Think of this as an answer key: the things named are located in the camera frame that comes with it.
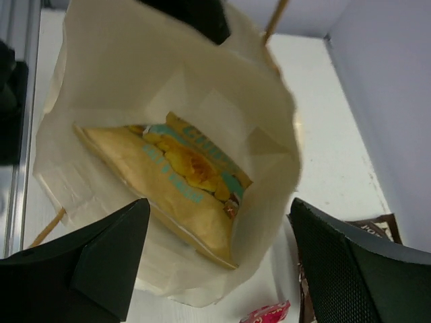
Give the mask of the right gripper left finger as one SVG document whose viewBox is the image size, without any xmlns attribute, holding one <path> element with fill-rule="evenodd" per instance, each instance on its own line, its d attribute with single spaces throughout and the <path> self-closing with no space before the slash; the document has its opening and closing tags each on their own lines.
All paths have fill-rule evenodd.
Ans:
<svg viewBox="0 0 431 323">
<path fill-rule="evenodd" d="M 124 322 L 150 219 L 147 199 L 1 260 L 2 322 Z"/>
</svg>

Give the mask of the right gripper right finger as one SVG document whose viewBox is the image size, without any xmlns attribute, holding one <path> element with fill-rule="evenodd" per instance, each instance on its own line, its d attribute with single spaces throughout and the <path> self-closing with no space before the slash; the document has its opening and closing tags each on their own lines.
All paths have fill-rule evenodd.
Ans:
<svg viewBox="0 0 431 323">
<path fill-rule="evenodd" d="M 430 253 L 295 198 L 289 220 L 317 322 L 429 322 Z"/>
</svg>

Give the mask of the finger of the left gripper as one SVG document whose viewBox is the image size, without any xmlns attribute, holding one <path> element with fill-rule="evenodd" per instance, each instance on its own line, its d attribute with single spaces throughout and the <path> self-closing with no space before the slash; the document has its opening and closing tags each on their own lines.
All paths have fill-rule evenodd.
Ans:
<svg viewBox="0 0 431 323">
<path fill-rule="evenodd" d="M 230 37 L 230 27 L 226 18 L 225 1 L 202 1 L 203 34 L 214 44 L 221 45 Z"/>
</svg>

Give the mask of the dark brown snack bag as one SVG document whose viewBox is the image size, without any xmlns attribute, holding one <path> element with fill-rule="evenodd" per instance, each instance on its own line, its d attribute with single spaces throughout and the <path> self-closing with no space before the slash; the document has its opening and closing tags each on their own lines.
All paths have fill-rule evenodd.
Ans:
<svg viewBox="0 0 431 323">
<path fill-rule="evenodd" d="M 403 245 L 393 213 L 381 215 L 372 219 L 347 221 L 347 223 L 374 236 Z M 317 322 L 300 252 L 298 252 L 298 258 L 299 282 L 301 288 L 299 322 Z"/>
</svg>

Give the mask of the brown paper bag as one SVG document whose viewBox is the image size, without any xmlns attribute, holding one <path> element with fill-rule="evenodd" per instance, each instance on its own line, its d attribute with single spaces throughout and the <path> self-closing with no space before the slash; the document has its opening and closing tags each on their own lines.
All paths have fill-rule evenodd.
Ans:
<svg viewBox="0 0 431 323">
<path fill-rule="evenodd" d="M 72 1 L 36 135 L 34 177 L 73 228 L 144 198 L 80 142 L 74 125 L 163 124 L 173 112 L 248 175 L 232 230 L 236 269 L 180 239 L 150 205 L 136 287 L 196 308 L 256 273 L 302 163 L 295 101 L 261 32 L 235 6 L 225 12 L 231 35 L 216 45 L 138 1 Z"/>
</svg>

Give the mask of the yellow chips bag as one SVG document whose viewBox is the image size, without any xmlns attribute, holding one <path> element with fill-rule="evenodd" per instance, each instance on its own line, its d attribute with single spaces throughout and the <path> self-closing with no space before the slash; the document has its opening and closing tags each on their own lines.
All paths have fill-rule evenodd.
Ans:
<svg viewBox="0 0 431 323">
<path fill-rule="evenodd" d="M 171 232 L 219 265 L 237 268 L 232 230 L 252 181 L 198 128 L 169 112 L 163 124 L 74 125 L 73 131 L 131 191 L 150 202 Z"/>
</svg>

